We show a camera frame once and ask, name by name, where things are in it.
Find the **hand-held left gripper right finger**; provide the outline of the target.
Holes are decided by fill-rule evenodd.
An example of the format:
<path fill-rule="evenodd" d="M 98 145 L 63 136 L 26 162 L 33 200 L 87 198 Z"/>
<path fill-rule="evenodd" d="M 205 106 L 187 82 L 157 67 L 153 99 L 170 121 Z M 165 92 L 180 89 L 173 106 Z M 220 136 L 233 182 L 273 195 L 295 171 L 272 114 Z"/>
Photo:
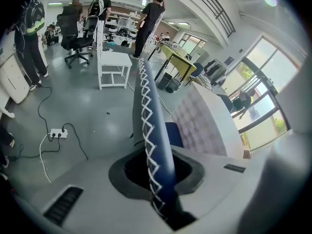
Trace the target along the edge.
<path fill-rule="evenodd" d="M 277 95 L 291 132 L 271 146 L 239 231 L 312 229 L 312 57 Z"/>

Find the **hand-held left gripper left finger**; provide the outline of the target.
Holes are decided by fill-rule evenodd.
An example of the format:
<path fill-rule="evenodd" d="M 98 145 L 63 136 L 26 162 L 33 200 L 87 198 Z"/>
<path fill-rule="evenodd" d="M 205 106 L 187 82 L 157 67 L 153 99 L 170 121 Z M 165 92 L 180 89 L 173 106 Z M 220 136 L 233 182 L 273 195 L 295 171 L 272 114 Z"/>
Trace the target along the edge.
<path fill-rule="evenodd" d="M 132 182 L 151 192 L 151 206 L 167 223 L 182 222 L 176 185 L 182 182 L 182 160 L 173 155 L 149 63 L 138 61 L 138 96 L 145 151 L 134 159 Z"/>

